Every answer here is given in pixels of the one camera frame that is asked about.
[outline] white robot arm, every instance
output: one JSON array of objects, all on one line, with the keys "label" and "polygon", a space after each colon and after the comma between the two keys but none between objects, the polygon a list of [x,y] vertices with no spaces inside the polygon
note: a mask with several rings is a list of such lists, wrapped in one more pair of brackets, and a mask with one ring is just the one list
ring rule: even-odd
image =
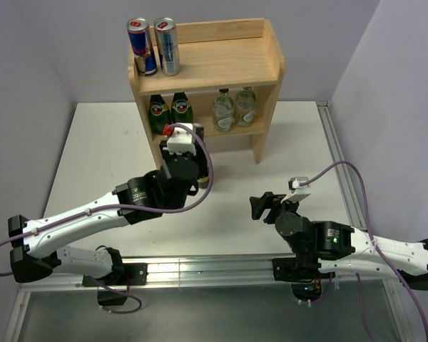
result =
[{"label": "white robot arm", "polygon": [[270,209],[263,221],[274,224],[295,253],[292,258],[273,259],[275,280],[305,282],[328,278],[330,274],[356,273],[395,278],[377,252],[379,247],[412,289],[428,290],[428,239],[409,243],[374,237],[371,241],[368,233],[355,227],[330,221],[311,222],[297,213],[299,202],[310,195],[309,185],[300,186],[306,181],[307,177],[291,179],[289,195],[266,192],[260,198],[250,198],[252,218],[259,219],[265,209]]},{"label": "white robot arm", "polygon": [[[203,127],[184,125],[203,138]],[[21,215],[10,218],[10,238],[30,233],[11,243],[15,280],[25,283],[52,273],[70,273],[92,276],[106,285],[116,284],[124,273],[119,251],[113,248],[89,251],[69,244],[103,230],[161,217],[161,210],[153,209],[180,209],[187,196],[196,195],[197,180],[208,175],[206,157],[184,129],[176,128],[167,134],[168,141],[160,147],[164,163],[159,170],[132,178],[97,200],[63,214],[33,220]]]}]

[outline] white wall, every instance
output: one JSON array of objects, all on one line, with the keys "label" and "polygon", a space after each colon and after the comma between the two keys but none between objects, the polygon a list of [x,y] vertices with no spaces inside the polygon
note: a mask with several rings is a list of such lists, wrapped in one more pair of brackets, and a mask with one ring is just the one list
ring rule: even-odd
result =
[{"label": "white wall", "polygon": [[[7,219],[43,214],[73,104],[11,0],[0,0],[0,241]],[[8,271],[10,247],[0,249]],[[13,278],[0,279],[0,341],[16,298]]]},{"label": "white wall", "polygon": [[281,99],[327,100],[379,0],[14,0],[77,102],[133,101],[127,20],[266,17],[287,59]]},{"label": "white wall", "polygon": [[[381,0],[331,112],[347,159],[365,177],[375,230],[407,241],[428,237],[428,0]],[[417,295],[428,318],[428,292]]]}]

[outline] red bull can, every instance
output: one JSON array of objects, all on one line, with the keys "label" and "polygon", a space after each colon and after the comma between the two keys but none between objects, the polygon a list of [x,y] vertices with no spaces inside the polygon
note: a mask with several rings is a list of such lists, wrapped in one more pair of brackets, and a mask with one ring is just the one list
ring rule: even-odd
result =
[{"label": "red bull can", "polygon": [[127,22],[131,48],[140,75],[150,76],[157,72],[156,56],[152,48],[149,24],[143,18],[134,18]]},{"label": "red bull can", "polygon": [[160,18],[154,21],[154,31],[162,71],[169,76],[177,75],[180,61],[176,24],[171,18]]}]

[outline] white tabletop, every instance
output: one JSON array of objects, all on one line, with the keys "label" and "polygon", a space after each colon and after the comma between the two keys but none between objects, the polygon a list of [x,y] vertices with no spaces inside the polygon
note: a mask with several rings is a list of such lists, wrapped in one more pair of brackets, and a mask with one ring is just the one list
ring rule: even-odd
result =
[{"label": "white tabletop", "polygon": [[[215,184],[199,207],[111,229],[72,245],[95,249],[105,244],[123,256],[140,257],[290,252],[273,225],[251,220],[249,197],[265,191],[286,193],[291,177],[313,177],[332,162],[315,103],[277,103],[259,165],[248,137],[221,137],[207,145]],[[80,103],[45,216],[90,202],[154,168],[135,103]],[[313,183],[312,195],[298,212],[311,220],[349,224],[333,170]]]}]

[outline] bottle label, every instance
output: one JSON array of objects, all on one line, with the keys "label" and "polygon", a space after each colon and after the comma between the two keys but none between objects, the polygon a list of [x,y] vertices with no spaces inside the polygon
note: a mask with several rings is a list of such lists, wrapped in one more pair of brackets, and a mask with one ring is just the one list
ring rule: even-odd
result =
[{"label": "bottle label", "polygon": [[180,114],[185,113],[189,106],[190,103],[186,100],[177,100],[176,102],[173,102],[173,108]]},{"label": "bottle label", "polygon": [[249,113],[243,115],[243,121],[249,123],[254,118],[255,110],[251,110]]},{"label": "bottle label", "polygon": [[223,118],[223,119],[217,120],[217,126],[222,128],[223,130],[225,130],[225,129],[230,127],[232,119],[233,118],[231,116],[229,116],[228,118]]},{"label": "bottle label", "polygon": [[168,106],[166,105],[166,103],[162,105],[161,103],[158,103],[158,102],[151,102],[152,115],[160,116],[165,110],[168,110]]}]

